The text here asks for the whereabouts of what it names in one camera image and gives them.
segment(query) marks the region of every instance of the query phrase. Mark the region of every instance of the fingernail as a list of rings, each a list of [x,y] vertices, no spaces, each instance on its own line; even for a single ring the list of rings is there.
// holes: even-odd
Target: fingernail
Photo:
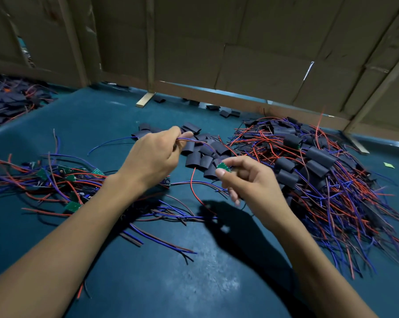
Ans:
[[[221,177],[224,175],[225,172],[226,172],[226,171],[223,170],[222,168],[218,168],[218,169],[216,170],[216,176],[217,176],[218,178],[221,178]]]

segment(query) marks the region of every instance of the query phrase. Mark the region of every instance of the forearm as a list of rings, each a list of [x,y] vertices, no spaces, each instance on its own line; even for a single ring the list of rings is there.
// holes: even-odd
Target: forearm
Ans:
[[[91,201],[0,275],[0,317],[61,317],[113,225],[140,194],[139,185],[107,179]]]
[[[274,230],[309,304],[318,317],[377,317],[341,276],[316,244],[304,225],[290,219]]]

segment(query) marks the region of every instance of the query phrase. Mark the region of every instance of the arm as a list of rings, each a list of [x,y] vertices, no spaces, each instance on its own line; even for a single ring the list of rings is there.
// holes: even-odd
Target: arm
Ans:
[[[223,187],[229,187],[237,204],[240,194],[261,223],[279,240],[316,315],[377,318],[292,213],[273,171],[247,156],[231,157],[224,163],[234,167],[234,171],[216,170]]]
[[[180,129],[148,134],[74,215],[0,275],[0,317],[61,317],[124,210],[176,166]]]

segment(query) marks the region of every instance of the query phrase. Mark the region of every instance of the skin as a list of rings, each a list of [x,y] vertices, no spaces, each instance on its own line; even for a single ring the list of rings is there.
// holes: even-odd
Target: skin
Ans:
[[[61,317],[115,222],[175,169],[185,145],[176,139],[191,136],[174,126],[138,140],[88,203],[0,275],[0,318]],[[316,315],[377,317],[289,209],[272,170],[245,156],[224,162],[236,171],[216,171],[223,187],[275,234]]]

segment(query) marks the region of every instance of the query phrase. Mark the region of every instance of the hand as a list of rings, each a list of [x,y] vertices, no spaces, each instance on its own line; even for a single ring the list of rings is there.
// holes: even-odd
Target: hand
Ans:
[[[266,228],[272,231],[292,217],[296,218],[271,168],[248,156],[229,157],[223,162],[233,167],[232,172],[221,168],[216,170],[223,188],[228,188],[237,205],[241,196]]]
[[[177,126],[167,131],[146,134],[133,145],[117,175],[136,181],[146,191],[176,168],[180,152],[186,145],[186,141],[176,139],[192,136],[192,132],[182,134]]]

